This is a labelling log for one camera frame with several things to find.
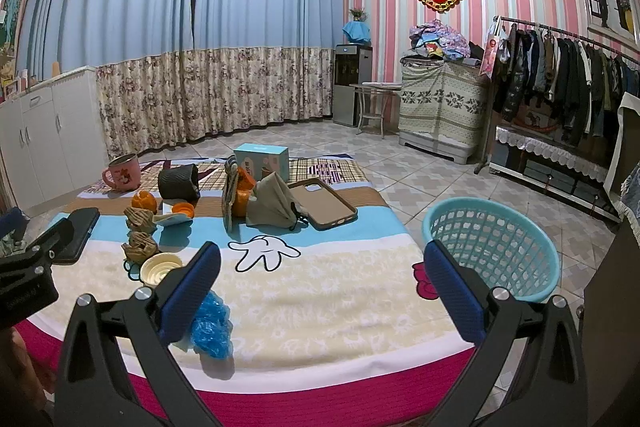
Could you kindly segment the black ribbed paper cup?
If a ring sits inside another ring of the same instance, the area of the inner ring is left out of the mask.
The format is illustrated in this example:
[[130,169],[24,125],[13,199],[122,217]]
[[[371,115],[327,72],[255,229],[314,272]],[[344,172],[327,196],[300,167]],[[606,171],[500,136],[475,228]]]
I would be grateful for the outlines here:
[[198,167],[194,164],[160,170],[157,185],[162,199],[180,199],[195,205],[201,197]]

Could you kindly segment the orange snack bag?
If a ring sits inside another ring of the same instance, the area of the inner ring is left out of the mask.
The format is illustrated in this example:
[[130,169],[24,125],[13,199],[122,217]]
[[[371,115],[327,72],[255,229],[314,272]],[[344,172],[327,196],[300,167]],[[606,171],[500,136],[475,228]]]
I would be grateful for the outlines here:
[[255,186],[255,179],[243,167],[239,167],[236,170],[234,197],[231,207],[233,217],[244,218],[246,216],[248,200]]

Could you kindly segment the water dispenser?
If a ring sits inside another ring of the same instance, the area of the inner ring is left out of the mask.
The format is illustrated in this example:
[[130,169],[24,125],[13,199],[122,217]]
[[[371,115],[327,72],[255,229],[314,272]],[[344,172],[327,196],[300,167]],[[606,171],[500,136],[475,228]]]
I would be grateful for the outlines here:
[[372,46],[339,44],[334,50],[332,118],[355,127],[359,117],[357,84],[372,78]]

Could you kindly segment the blue floral curtain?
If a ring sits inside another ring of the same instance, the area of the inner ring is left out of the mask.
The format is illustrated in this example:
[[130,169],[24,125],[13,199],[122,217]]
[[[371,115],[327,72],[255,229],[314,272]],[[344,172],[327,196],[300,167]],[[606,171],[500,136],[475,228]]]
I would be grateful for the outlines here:
[[114,156],[329,116],[343,0],[26,0],[15,72],[96,74]]

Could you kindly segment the printed snack wrapper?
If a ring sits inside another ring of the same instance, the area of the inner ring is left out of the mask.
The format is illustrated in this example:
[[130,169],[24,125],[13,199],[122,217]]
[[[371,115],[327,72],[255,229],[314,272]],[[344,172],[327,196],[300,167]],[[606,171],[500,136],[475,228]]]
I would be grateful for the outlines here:
[[234,156],[228,157],[224,162],[224,172],[226,173],[226,181],[224,181],[224,189],[221,196],[222,219],[224,219],[224,228],[228,233],[231,233],[233,230],[232,208],[240,179],[239,166]]

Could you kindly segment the cream paper cupcake liner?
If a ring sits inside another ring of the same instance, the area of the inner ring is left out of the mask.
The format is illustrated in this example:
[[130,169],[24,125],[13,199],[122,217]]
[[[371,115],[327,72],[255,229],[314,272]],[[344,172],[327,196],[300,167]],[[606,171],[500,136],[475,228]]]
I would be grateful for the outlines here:
[[140,280],[146,286],[156,287],[170,271],[182,267],[182,260],[177,255],[159,253],[143,262],[140,268]]

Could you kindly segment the brown paper ball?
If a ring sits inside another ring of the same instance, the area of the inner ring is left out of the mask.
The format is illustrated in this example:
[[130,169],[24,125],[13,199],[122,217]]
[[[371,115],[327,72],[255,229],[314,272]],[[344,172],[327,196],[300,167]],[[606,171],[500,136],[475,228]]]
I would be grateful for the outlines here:
[[127,207],[124,210],[127,228],[131,232],[153,234],[156,230],[154,213],[151,210],[137,207]]

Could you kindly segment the blue covered potted plant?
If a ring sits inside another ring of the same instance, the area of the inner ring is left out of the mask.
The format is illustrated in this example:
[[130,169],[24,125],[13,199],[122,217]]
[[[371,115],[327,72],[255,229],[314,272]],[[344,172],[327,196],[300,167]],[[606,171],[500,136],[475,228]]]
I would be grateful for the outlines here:
[[342,31],[349,43],[360,46],[370,46],[371,31],[367,24],[367,13],[363,9],[351,8],[350,20],[343,26]]

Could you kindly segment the peeled orange peel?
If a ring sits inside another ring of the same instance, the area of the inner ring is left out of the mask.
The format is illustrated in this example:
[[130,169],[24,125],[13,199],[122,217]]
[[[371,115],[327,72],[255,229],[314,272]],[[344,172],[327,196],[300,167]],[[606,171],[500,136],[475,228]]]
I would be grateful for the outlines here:
[[157,213],[158,204],[155,196],[151,192],[137,191],[137,193],[132,196],[131,207]]

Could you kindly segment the clothes rack with garments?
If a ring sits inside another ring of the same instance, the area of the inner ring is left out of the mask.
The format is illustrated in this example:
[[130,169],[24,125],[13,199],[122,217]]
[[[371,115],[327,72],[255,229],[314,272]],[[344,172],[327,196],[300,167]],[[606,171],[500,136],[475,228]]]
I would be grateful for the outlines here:
[[480,167],[506,145],[603,181],[613,115],[639,91],[639,60],[567,30],[496,16],[480,75],[489,82]]

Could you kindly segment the black glasses case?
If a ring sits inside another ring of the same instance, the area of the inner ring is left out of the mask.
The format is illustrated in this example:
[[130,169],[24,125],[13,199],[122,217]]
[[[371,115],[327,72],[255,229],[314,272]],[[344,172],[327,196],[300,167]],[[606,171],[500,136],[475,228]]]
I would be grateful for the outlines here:
[[73,265],[79,260],[99,217],[96,207],[75,209],[67,216],[67,221],[73,225],[73,237],[54,255],[54,265]]

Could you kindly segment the blue patterned sofa cover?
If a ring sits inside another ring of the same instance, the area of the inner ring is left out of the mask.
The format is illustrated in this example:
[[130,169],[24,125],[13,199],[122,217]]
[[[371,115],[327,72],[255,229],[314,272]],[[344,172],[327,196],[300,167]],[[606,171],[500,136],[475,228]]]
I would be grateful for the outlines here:
[[637,162],[620,187],[620,205],[634,238],[640,243],[640,162]]

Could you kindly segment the khaki cloth mask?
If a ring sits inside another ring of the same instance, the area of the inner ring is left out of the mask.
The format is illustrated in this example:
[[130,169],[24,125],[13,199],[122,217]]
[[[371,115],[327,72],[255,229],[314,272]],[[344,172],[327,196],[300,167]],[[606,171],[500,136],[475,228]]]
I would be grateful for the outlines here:
[[258,181],[248,196],[245,221],[250,227],[293,230],[298,221],[308,218],[308,211],[277,172]]

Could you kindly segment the blue plastic bag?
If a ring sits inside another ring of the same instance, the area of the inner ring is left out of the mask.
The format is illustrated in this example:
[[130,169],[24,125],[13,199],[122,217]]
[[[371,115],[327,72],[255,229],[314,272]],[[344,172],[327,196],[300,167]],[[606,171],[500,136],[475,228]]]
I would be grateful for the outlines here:
[[209,291],[176,346],[183,351],[193,350],[215,360],[225,360],[232,357],[232,329],[230,308],[215,291]]

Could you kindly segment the pink cartoon mug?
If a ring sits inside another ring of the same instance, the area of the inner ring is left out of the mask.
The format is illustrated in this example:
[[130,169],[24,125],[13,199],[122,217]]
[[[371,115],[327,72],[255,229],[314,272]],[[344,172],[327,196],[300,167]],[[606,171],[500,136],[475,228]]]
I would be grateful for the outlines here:
[[141,184],[141,168],[137,154],[113,159],[102,172],[102,181],[112,190],[129,192]]

